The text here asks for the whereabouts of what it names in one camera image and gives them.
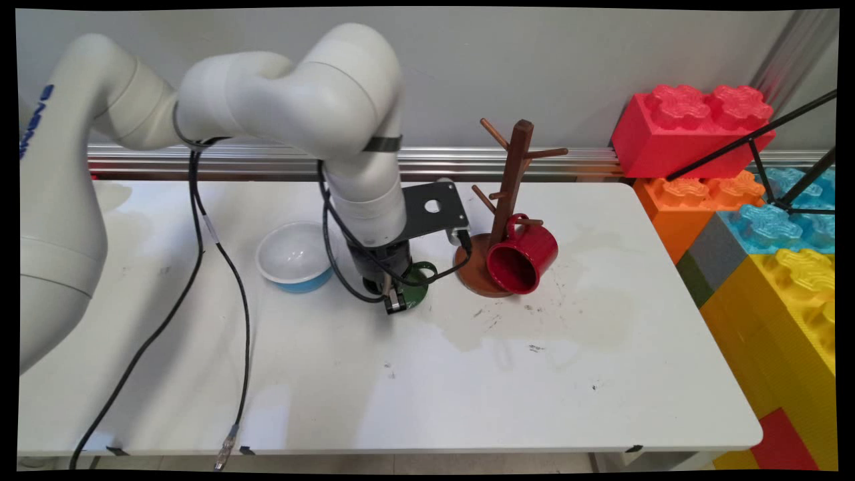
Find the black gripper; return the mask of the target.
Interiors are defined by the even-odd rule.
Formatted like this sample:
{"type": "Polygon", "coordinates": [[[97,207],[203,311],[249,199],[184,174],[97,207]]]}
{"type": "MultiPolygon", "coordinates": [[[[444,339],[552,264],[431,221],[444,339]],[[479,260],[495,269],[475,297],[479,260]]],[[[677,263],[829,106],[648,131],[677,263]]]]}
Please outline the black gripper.
{"type": "Polygon", "coordinates": [[[358,249],[350,240],[346,241],[357,272],[363,278],[363,286],[373,293],[380,295],[382,289],[383,302],[388,315],[403,313],[408,309],[404,293],[393,277],[385,277],[384,271],[378,264],[370,260],[377,259],[387,270],[393,271],[398,277],[406,277],[412,264],[409,241],[388,244],[382,249],[358,249]]]}

